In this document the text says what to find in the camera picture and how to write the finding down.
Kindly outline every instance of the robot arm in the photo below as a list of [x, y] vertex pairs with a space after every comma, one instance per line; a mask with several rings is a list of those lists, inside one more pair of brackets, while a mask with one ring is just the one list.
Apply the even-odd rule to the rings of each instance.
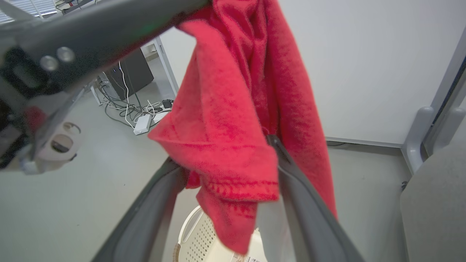
[[19, 20], [0, 26], [0, 169], [18, 159], [42, 173], [70, 161], [80, 132], [65, 119], [84, 84], [207, 3], [112, 0], [40, 20], [3, 2]]

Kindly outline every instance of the window blind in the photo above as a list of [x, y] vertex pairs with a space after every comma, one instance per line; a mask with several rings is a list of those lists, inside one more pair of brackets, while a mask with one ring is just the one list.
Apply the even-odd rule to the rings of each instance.
[[[10, 0], [9, 2], [34, 16], [39, 16], [39, 14], [34, 8], [32, 2], [34, 2], [35, 6], [42, 15], [54, 14], [57, 12], [55, 9], [54, 0]], [[12, 18], [0, 11], [0, 23], [9, 22], [12, 20]]]

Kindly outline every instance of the basket handle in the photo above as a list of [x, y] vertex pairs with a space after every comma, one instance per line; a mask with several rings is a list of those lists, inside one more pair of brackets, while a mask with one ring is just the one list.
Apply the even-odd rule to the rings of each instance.
[[189, 229], [189, 232], [187, 234], [187, 236], [185, 236], [185, 232], [187, 230], [187, 226], [188, 224], [191, 222], [191, 220], [193, 219], [193, 217], [199, 213], [199, 212], [202, 212], [202, 208], [201, 206], [197, 206], [194, 210], [191, 211], [191, 213], [189, 214], [189, 216], [186, 218], [185, 222], [183, 223], [183, 226], [181, 227], [181, 230], [179, 232], [179, 236], [178, 236], [178, 244], [182, 244], [182, 243], [186, 243], [186, 241], [188, 241], [188, 238], [189, 236], [191, 235], [192, 231], [194, 230], [194, 228], [196, 227], [197, 223], [199, 222], [199, 220], [201, 219], [201, 216], [202, 214], [200, 214], [196, 220], [196, 222], [194, 223], [194, 225]]

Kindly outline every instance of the label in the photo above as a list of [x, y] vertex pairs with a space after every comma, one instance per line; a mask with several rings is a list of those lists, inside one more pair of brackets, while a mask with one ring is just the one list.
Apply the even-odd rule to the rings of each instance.
[[243, 256], [238, 253], [234, 253], [230, 262], [260, 262], [260, 261], [250, 256]]

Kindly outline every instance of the baseboard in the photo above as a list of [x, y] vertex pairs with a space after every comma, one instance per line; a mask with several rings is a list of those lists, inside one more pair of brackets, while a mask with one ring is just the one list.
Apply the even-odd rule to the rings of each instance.
[[325, 137], [327, 141], [333, 142], [342, 142], [342, 143], [351, 143], [351, 144], [360, 144], [360, 145], [375, 145], [375, 146], [384, 146], [384, 147], [393, 147], [393, 148], [401, 148], [403, 144], [395, 144], [395, 143], [385, 143], [385, 142], [376, 142], [376, 141], [366, 141], [366, 140], [357, 140], [357, 139], [347, 139], [347, 138], [331, 138]]

